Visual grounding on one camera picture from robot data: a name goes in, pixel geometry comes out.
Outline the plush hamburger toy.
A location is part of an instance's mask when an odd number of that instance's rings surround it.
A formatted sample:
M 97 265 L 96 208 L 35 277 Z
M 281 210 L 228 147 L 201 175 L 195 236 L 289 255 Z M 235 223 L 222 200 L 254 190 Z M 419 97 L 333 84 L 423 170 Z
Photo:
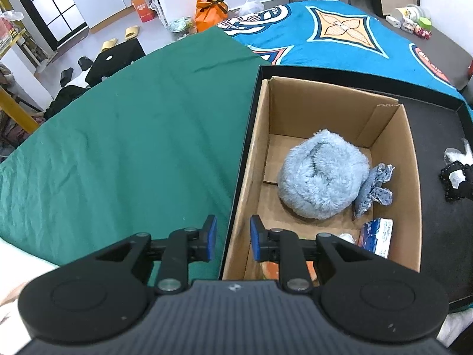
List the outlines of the plush hamburger toy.
M 279 279 L 279 264 L 273 262 L 264 262 L 260 264 L 263 276 L 266 280 Z M 318 276 L 313 267 L 313 261 L 307 261 L 306 266 L 309 270 L 311 280 L 315 286 L 319 285 Z

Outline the grey fluffy plush toy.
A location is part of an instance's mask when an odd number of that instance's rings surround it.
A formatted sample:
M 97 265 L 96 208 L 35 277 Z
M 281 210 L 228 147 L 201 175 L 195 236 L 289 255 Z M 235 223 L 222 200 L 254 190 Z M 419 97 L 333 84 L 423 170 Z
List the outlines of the grey fluffy plush toy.
M 370 172 L 368 158 L 326 129 L 291 148 L 277 177 L 284 205 L 305 219 L 326 220 L 349 207 Z

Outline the blue denim fabric piece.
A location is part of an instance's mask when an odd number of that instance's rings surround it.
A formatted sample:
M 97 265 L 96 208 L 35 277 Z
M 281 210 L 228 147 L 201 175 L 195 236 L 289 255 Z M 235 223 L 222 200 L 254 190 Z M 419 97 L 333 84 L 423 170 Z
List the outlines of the blue denim fabric piece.
M 390 206 L 392 204 L 393 192 L 388 188 L 384 188 L 383 185 L 391 180 L 393 172 L 394 166 L 392 164 L 383 163 L 370 170 L 354 201 L 355 219 L 364 215 L 373 203 L 379 203 L 382 206 Z

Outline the blue tissue pack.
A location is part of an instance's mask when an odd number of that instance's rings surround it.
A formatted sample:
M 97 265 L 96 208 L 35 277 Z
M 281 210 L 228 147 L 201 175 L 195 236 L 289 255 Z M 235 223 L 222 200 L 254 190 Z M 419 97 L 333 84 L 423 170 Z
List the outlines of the blue tissue pack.
M 391 246 L 392 231 L 392 219 L 377 218 L 369 221 L 361 228 L 358 247 L 387 259 Z

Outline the black shallow tray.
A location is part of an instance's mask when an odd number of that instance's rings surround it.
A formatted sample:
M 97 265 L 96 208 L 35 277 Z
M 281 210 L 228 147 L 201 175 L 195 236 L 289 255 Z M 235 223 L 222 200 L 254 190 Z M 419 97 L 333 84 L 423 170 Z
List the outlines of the black shallow tray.
M 429 88 L 314 67 L 260 68 L 221 277 L 258 279 L 252 215 L 300 238 L 391 220 L 383 255 L 472 297 L 472 202 L 447 202 L 443 152 L 472 135 L 466 105 Z

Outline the green cloth sheet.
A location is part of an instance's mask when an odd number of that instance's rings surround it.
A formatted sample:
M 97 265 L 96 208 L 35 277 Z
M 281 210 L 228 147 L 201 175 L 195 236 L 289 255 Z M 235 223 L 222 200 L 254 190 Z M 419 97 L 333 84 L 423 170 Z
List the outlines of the green cloth sheet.
M 217 219 L 221 270 L 264 60 L 213 28 L 165 46 L 46 120 L 1 164 L 1 238 L 64 265 L 135 233 Z

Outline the grey mattress pad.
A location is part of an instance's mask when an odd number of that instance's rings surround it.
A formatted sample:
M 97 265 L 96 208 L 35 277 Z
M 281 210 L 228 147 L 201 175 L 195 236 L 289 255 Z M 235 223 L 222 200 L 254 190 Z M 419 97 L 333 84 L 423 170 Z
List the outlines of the grey mattress pad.
M 461 46 L 436 28 L 432 29 L 430 39 L 425 40 L 391 26 L 385 18 L 378 16 L 376 18 L 388 29 L 416 44 L 458 91 L 464 91 L 470 81 L 468 68 L 472 62 L 472 56 Z

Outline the white round container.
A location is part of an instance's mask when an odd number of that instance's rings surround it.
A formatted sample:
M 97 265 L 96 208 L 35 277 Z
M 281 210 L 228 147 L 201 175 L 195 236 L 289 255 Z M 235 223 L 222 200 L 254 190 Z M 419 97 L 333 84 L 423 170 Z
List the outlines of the white round container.
M 408 4 L 406 7 L 397 7 L 391 11 L 391 16 L 401 20 L 406 17 L 415 22 L 419 21 L 420 18 L 431 19 L 430 11 L 427 8 L 422 8 L 414 4 Z

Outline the blue patterned blanket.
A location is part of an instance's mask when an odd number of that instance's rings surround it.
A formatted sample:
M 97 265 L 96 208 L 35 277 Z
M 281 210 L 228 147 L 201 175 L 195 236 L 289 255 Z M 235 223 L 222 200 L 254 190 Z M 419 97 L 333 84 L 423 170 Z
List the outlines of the blue patterned blanket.
M 258 79 L 277 113 L 366 114 L 413 99 L 472 116 L 420 46 L 344 2 L 292 2 L 218 27 L 267 62 Z

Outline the yellow slipper left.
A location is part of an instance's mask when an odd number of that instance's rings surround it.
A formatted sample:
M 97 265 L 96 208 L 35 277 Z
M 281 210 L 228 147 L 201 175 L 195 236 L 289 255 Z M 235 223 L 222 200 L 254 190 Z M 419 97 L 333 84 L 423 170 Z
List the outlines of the yellow slipper left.
M 118 43 L 117 38 L 109 39 L 109 40 L 103 42 L 100 51 L 101 52 L 107 51 L 107 50 L 113 48 L 113 46 L 116 46 L 117 43 Z

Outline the yellow slipper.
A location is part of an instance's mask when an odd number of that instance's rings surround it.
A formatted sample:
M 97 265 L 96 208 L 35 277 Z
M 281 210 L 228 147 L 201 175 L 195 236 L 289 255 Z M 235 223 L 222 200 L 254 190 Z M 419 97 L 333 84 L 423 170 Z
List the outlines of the yellow slipper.
M 124 39 L 126 41 L 128 41 L 128 40 L 137 38 L 139 34 L 140 34 L 140 27 L 139 26 L 135 25 L 135 26 L 132 26 L 132 27 L 128 27 L 125 30 Z
M 109 39 L 109 40 L 103 42 L 100 51 L 101 52 L 107 51 L 107 50 L 113 48 L 113 46 L 116 46 L 117 43 L 118 43 L 117 38 Z

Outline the orange gift bag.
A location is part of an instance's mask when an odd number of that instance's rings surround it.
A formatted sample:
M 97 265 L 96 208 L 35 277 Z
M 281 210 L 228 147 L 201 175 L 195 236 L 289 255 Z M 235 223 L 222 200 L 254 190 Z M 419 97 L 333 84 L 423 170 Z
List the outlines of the orange gift bag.
M 228 17 L 229 8 L 224 0 L 196 0 L 194 23 L 203 32 Z

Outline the white plastic bag on floor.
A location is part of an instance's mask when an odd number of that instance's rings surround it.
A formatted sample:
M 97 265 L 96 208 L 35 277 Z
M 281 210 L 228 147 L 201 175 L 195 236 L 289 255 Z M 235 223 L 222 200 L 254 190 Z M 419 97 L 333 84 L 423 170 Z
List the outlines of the white plastic bag on floor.
M 238 16 L 246 16 L 248 14 L 255 14 L 264 10 L 264 4 L 260 1 L 246 1 L 241 5 L 237 12 Z

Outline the orange cardboard box on floor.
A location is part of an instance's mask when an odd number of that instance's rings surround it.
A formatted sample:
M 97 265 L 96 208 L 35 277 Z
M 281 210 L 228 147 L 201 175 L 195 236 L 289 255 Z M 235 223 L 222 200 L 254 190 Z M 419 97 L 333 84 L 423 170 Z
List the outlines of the orange cardboard box on floor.
M 131 0 L 131 3 L 141 22 L 149 22 L 155 18 L 156 12 L 149 6 L 148 0 Z

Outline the black framed glass door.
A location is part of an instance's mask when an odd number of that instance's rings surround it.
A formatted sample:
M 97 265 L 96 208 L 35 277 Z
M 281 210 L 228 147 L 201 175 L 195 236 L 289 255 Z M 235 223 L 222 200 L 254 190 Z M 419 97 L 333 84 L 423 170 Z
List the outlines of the black framed glass door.
M 87 26 L 74 0 L 19 1 L 53 51 Z

